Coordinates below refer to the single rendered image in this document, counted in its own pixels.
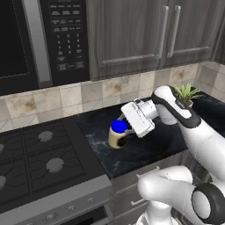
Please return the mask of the green potted plant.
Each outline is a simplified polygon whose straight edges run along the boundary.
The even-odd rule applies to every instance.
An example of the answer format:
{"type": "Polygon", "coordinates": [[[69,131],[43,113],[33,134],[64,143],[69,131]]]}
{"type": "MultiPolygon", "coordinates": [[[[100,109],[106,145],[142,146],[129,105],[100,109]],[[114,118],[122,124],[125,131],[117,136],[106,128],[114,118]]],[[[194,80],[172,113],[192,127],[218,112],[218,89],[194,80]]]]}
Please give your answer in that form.
{"type": "Polygon", "coordinates": [[[190,107],[192,107],[194,99],[202,97],[199,88],[191,90],[191,83],[188,83],[187,85],[180,84],[179,86],[173,84],[172,87],[175,89],[178,97],[190,107]]]}

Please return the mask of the grey drawer front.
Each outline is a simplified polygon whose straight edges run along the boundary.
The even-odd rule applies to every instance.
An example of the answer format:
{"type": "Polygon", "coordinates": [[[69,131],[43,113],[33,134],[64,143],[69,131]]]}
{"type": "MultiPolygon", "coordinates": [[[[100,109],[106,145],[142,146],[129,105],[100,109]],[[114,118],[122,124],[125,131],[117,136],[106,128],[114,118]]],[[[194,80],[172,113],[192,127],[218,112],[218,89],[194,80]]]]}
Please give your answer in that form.
{"type": "Polygon", "coordinates": [[[140,200],[136,189],[130,189],[114,197],[110,207],[114,216],[113,225],[134,225],[139,216],[147,209],[148,202],[144,201],[136,206],[131,202],[140,200]]]}
{"type": "Polygon", "coordinates": [[[129,187],[130,185],[136,184],[138,178],[136,174],[142,174],[148,171],[152,171],[155,167],[159,166],[160,169],[171,167],[174,165],[185,165],[186,158],[188,157],[189,152],[187,150],[177,153],[176,155],[169,156],[163,160],[157,161],[155,163],[142,166],[140,169],[131,171],[123,176],[117,177],[112,180],[112,187],[116,194],[122,192],[123,189],[129,187]]]}

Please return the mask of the blue-lidded mayonnaise jar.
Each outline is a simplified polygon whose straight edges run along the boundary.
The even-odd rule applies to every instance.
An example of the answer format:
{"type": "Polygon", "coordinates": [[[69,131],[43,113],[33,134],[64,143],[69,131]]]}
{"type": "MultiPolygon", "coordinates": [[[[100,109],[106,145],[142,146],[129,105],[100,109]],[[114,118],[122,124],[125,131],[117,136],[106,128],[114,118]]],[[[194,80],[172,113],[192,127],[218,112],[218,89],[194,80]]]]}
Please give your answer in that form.
{"type": "Polygon", "coordinates": [[[114,149],[121,149],[126,145],[128,124],[124,120],[114,120],[109,129],[108,143],[114,149]]]}

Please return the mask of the black microwave oven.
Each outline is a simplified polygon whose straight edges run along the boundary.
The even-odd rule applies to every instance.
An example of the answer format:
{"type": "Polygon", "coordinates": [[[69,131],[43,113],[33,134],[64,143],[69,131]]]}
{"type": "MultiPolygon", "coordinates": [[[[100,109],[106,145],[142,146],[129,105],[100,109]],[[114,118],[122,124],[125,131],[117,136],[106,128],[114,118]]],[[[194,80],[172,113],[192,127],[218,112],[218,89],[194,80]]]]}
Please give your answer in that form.
{"type": "MultiPolygon", "coordinates": [[[[90,78],[85,0],[39,0],[53,85],[90,78]]],[[[39,89],[22,0],[0,0],[0,96],[39,89]]]]}

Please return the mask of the grey wood corner cabinet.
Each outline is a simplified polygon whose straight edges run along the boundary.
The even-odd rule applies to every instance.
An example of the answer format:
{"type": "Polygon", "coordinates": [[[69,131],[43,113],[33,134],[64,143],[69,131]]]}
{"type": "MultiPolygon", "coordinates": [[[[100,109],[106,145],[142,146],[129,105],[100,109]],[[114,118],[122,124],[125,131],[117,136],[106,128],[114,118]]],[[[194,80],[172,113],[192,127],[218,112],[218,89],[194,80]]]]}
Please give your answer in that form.
{"type": "Polygon", "coordinates": [[[213,61],[225,65],[225,17],[214,49],[213,61]]]}

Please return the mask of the black gas hob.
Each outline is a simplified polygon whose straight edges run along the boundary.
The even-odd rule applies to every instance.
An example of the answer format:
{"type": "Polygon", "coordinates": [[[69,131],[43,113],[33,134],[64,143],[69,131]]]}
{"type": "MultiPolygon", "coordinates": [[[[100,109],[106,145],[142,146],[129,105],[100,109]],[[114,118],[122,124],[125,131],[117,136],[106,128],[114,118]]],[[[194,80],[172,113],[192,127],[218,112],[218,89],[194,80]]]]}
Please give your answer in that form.
{"type": "Polygon", "coordinates": [[[0,225],[111,225],[111,187],[74,117],[0,133],[0,225]]]}

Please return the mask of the grey wood cabinet door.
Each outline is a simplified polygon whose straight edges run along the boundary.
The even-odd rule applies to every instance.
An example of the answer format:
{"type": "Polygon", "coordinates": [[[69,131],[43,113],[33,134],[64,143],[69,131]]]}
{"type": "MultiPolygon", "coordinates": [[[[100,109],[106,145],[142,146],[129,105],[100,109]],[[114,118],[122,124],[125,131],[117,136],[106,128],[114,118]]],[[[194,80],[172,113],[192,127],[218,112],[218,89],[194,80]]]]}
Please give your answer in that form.
{"type": "Polygon", "coordinates": [[[207,61],[213,53],[225,0],[170,0],[162,69],[207,61]],[[181,6],[178,32],[171,58],[167,58],[175,22],[175,5],[181,6]]]}
{"type": "Polygon", "coordinates": [[[91,80],[159,68],[163,6],[169,0],[87,0],[91,80]]]}

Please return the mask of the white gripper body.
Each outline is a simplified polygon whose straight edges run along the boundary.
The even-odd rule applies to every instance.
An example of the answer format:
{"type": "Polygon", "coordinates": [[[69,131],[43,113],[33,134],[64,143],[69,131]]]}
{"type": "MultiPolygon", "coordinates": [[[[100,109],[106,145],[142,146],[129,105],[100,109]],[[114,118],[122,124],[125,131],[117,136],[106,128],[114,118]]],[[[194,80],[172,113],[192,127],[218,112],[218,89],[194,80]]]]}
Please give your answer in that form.
{"type": "Polygon", "coordinates": [[[139,138],[142,138],[155,128],[135,102],[129,102],[121,107],[121,111],[139,138]]]}

